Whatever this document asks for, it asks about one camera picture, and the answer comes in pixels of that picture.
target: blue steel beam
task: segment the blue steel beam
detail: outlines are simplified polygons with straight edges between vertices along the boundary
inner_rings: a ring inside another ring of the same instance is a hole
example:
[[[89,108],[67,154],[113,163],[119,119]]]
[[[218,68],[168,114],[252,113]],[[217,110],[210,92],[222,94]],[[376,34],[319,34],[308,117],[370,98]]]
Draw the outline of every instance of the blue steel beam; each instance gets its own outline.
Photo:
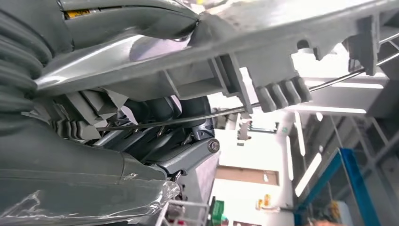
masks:
[[[340,148],[339,153],[364,225],[381,226],[352,149]]]
[[[316,184],[297,206],[295,215],[300,216],[301,212],[306,210],[306,207],[320,194],[323,187],[343,164],[365,226],[381,226],[352,149],[339,148],[332,158]]]
[[[339,154],[335,154],[330,164],[326,167],[324,172],[321,174],[317,183],[313,186],[313,188],[309,191],[306,198],[304,198],[303,202],[297,207],[297,211],[301,212],[306,210],[306,207],[311,204],[311,202],[317,197],[317,195],[321,192],[327,182],[333,177],[336,171],[341,166],[341,157]]]

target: orange object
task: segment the orange object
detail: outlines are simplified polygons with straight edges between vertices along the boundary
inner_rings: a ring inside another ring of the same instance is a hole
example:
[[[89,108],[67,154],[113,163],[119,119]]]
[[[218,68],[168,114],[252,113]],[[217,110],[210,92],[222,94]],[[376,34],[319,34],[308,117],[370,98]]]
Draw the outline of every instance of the orange object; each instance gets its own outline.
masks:
[[[258,203],[256,204],[256,209],[257,209],[257,210],[260,210],[260,209],[262,208],[262,205],[263,205],[263,200],[262,200],[262,199],[259,199],[259,200],[258,200]]]
[[[270,195],[269,194],[266,194],[264,196],[263,205],[264,206],[269,206],[270,205]]]

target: pivot bolt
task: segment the pivot bolt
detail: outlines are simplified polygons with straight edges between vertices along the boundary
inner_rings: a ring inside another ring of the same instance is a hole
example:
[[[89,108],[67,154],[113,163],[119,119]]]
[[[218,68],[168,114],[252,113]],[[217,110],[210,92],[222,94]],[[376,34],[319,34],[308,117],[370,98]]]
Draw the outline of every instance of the pivot bolt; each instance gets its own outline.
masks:
[[[219,149],[220,149],[220,143],[219,143],[218,140],[216,140],[216,139],[211,139],[211,140],[208,142],[208,150],[209,150],[210,152],[216,153],[216,152],[219,151]]]

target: thin steel cable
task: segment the thin steel cable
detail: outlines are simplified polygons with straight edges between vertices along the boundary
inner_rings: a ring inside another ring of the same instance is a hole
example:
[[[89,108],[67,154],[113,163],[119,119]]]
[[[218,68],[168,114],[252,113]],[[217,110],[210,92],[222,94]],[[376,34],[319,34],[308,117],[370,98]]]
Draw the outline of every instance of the thin steel cable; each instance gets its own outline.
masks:
[[[383,64],[385,64],[386,62],[395,59],[399,57],[399,53],[396,53],[390,57],[387,57],[381,61],[379,61],[377,63],[377,66],[381,66]],[[316,90],[325,88],[325,87],[329,87],[331,85],[334,85],[336,83],[348,80],[350,78],[356,77],[359,74],[363,73],[365,71],[364,68],[356,70],[354,72],[351,72],[347,75],[338,77],[336,79],[324,82],[323,84],[317,85],[317,86],[312,86],[309,88],[310,92],[314,92]],[[252,108],[255,107],[260,107],[261,104],[258,103],[254,103],[251,104]],[[147,123],[147,124],[139,124],[139,125],[131,125],[131,126],[115,126],[115,127],[100,127],[97,128],[98,131],[113,131],[113,130],[131,130],[131,129],[144,129],[144,128],[150,128],[150,127],[158,127],[158,126],[168,126],[168,125],[173,125],[173,124],[180,124],[180,123],[186,123],[186,122],[190,122],[190,121],[196,121],[196,120],[202,120],[202,119],[209,119],[209,118],[214,118],[217,116],[222,116],[222,115],[227,115],[227,114],[234,114],[234,113],[240,113],[240,112],[244,112],[245,109],[243,106],[241,107],[236,107],[236,108],[232,108],[232,109],[228,109],[228,110],[224,110],[224,111],[220,111],[220,112],[215,112],[215,113],[210,113],[210,114],[204,114],[201,116],[194,116],[194,117],[188,117],[188,118],[182,118],[182,119],[175,119],[175,120],[169,120],[169,121],[161,121],[161,122],[153,122],[153,123]]]

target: white wall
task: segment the white wall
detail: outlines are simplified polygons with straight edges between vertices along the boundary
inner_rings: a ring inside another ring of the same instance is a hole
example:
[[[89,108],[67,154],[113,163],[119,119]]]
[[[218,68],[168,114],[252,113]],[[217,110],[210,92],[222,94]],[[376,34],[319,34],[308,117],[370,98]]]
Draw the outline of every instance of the white wall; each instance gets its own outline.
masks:
[[[225,202],[224,214],[234,220],[263,226],[293,226],[291,213],[264,213],[255,209],[256,201],[271,195],[274,206],[292,206],[292,186],[288,178],[286,136],[252,133],[243,147],[237,146],[237,132],[216,131],[221,143],[220,165],[279,172],[279,186],[216,179],[212,196]]]

